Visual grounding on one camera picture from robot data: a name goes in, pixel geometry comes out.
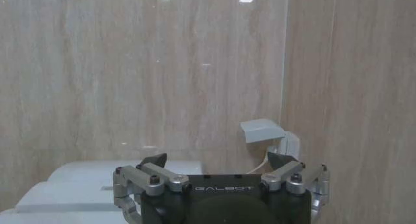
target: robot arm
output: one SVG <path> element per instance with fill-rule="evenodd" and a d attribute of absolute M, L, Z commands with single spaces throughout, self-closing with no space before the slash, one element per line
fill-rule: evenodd
<path fill-rule="evenodd" d="M 163 168 L 165 158 L 145 158 L 136 168 L 113 172 L 115 204 L 129 224 L 309 224 L 329 201 L 324 165 L 305 168 L 287 156 L 269 155 L 277 167 L 271 173 L 187 176 Z"/>

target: white wall bracket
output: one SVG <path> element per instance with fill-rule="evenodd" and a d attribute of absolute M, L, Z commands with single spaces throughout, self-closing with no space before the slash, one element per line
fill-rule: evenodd
<path fill-rule="evenodd" d="M 280 139 L 276 146 L 268 147 L 268 151 L 291 155 L 299 159 L 300 140 L 297 136 L 289 131 L 285 131 L 272 120 L 256 119 L 241 122 L 240 126 L 244 131 L 245 143 Z"/>

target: white cable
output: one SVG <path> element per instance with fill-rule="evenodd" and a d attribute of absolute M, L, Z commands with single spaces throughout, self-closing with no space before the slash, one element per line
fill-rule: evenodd
<path fill-rule="evenodd" d="M 249 171 L 247 174 L 255 173 L 256 170 L 260 169 L 260 168 L 264 166 L 264 164 L 265 164 L 267 162 L 268 162 L 268 158 L 267 158 L 267 154 L 265 154 L 264 160 L 263 160 L 263 162 L 260 163 L 260 165 L 259 165 L 252 171 Z"/>

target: logo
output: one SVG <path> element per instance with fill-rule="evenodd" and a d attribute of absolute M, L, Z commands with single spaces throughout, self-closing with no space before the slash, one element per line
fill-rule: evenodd
<path fill-rule="evenodd" d="M 255 187 L 195 187 L 196 191 L 217 192 L 217 191 L 251 191 Z"/>

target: marble wall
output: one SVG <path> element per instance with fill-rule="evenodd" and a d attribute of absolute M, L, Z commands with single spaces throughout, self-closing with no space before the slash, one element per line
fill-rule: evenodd
<path fill-rule="evenodd" d="M 280 120 L 287 0 L 0 0 L 0 210 L 61 164 L 168 152 L 244 172 Z"/>
<path fill-rule="evenodd" d="M 320 223 L 416 220 L 416 0 L 289 0 L 283 126 L 332 171 Z"/>

